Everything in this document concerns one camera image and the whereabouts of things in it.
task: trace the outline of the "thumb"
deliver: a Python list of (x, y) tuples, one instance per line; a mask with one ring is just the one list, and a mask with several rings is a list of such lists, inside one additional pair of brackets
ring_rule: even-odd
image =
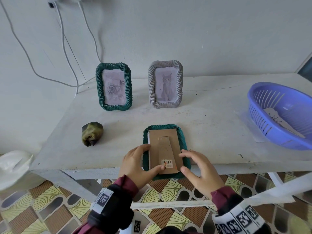
[(165, 170), (166, 167), (164, 165), (158, 165), (149, 171), (146, 172), (146, 178), (150, 181), (152, 180), (158, 173), (160, 173), (162, 170)]
[(191, 172), (190, 169), (188, 169), (187, 167), (181, 167), (180, 171), (183, 173), (183, 175), (185, 175), (185, 177), (187, 179), (189, 179), (189, 181), (196, 186), (196, 184), (198, 183), (198, 181), (200, 180), (200, 178), (198, 176), (196, 176), (194, 173)]

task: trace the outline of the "person's left hand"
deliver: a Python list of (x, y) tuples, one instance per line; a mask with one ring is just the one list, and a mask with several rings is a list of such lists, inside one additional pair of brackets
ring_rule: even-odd
[(143, 152), (150, 149), (150, 144), (143, 144), (134, 149), (131, 149), (123, 158), (122, 165), (119, 169), (119, 176), (126, 175), (138, 189), (143, 188), (149, 181), (151, 181), (161, 170), (165, 170), (164, 165), (158, 165), (149, 171), (142, 170), (140, 166), (140, 159)]

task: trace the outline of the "purple plastic basket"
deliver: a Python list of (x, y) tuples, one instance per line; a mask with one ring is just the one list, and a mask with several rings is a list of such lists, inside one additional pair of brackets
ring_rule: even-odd
[[(312, 149), (312, 98), (293, 88), (259, 82), (248, 91), (249, 115), (261, 132), (277, 145), (296, 150)], [(265, 111), (274, 108), (302, 138), (276, 123)]]

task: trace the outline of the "hand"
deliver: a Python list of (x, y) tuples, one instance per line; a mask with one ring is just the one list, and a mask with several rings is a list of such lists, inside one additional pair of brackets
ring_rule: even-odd
[(143, 144), (134, 149), (131, 149), (123, 158), (122, 165), (119, 169), (119, 177), (126, 175), (138, 187), (143, 188), (149, 181), (151, 181), (161, 170), (165, 170), (164, 165), (158, 165), (149, 171), (142, 170), (140, 166), (140, 159), (143, 152), (150, 149), (150, 144)]
[(189, 181), (196, 189), (198, 189), (199, 192), (211, 198), (211, 192), (225, 186), (216, 169), (205, 155), (191, 149), (190, 151), (187, 151), (185, 149), (182, 149), (181, 151), (182, 153), (180, 153), (179, 156), (190, 157), (191, 159), (193, 159), (193, 161), (197, 163), (201, 171), (201, 175), (200, 177), (198, 177), (194, 173), (192, 173), (187, 167), (181, 167), (181, 172), (183, 173), (183, 175), (185, 175), (185, 177), (189, 179)]

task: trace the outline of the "white wall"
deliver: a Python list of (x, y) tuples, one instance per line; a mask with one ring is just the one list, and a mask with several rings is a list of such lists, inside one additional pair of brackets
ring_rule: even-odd
[[(46, 0), (2, 0), (37, 72), (75, 84)], [(177, 59), (184, 75), (290, 73), (312, 51), (312, 0), (93, 0), (84, 3), (104, 62), (124, 62), (133, 78), (154, 60)], [(67, 52), (79, 81), (98, 60), (77, 4), (60, 4)], [(35, 76), (0, 9), (0, 153), (37, 153), (75, 88)]]

